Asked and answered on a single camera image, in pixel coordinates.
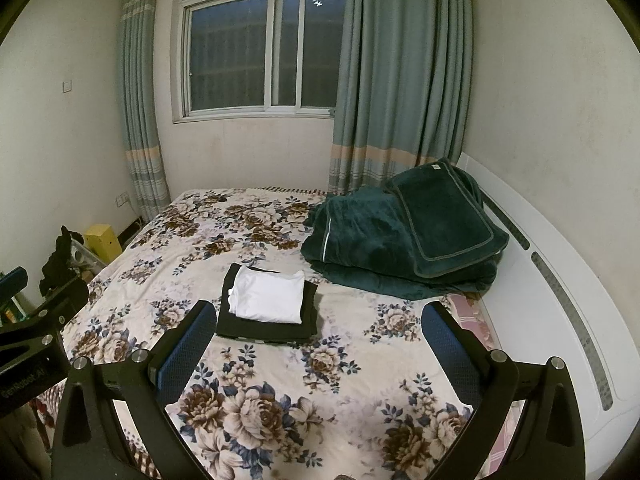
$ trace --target window sill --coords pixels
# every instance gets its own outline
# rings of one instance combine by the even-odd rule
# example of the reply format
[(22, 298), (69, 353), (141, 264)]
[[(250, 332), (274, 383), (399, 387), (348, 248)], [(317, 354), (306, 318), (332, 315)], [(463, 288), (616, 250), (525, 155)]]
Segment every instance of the window sill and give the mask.
[(255, 119), (255, 118), (309, 118), (333, 119), (326, 108), (302, 108), (300, 110), (269, 109), (269, 110), (225, 110), (216, 112), (194, 112), (187, 117), (174, 118), (174, 124), (194, 123), (198, 121), (215, 121), (220, 119)]

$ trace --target window pane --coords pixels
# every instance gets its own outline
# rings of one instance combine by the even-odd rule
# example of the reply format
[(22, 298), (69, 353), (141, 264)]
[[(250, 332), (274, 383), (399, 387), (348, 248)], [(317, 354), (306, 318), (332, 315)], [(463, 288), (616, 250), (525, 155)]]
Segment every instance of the window pane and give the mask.
[(194, 10), (191, 109), (264, 104), (267, 0)]
[(303, 107), (335, 106), (344, 3), (345, 0), (305, 0)]
[(300, 0), (276, 0), (273, 20), (271, 104), (296, 104), (298, 11)]

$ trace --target wall outlet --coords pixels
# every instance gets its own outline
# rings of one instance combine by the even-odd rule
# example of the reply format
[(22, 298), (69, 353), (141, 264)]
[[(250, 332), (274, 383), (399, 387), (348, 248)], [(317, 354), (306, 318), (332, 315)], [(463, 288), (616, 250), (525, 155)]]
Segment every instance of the wall outlet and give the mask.
[(116, 197), (116, 206), (118, 207), (124, 206), (127, 202), (130, 203), (129, 192), (127, 191), (125, 191), (124, 193), (121, 193)]

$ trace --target white folded shirt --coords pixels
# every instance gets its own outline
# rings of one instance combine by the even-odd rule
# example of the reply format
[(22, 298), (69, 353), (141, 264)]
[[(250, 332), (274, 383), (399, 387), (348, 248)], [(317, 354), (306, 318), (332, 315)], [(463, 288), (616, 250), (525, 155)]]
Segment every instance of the white folded shirt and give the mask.
[(244, 319), (302, 324), (305, 273), (277, 274), (242, 266), (229, 289), (229, 312)]

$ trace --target green blanket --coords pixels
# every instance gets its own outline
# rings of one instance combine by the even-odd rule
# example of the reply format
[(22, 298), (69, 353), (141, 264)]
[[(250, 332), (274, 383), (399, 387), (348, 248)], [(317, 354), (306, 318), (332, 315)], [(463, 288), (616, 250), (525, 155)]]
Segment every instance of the green blanket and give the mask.
[(382, 188), (332, 196), (307, 219), (302, 255), (334, 283), (418, 300), (484, 292), (509, 235), (482, 209), (476, 181), (441, 159)]

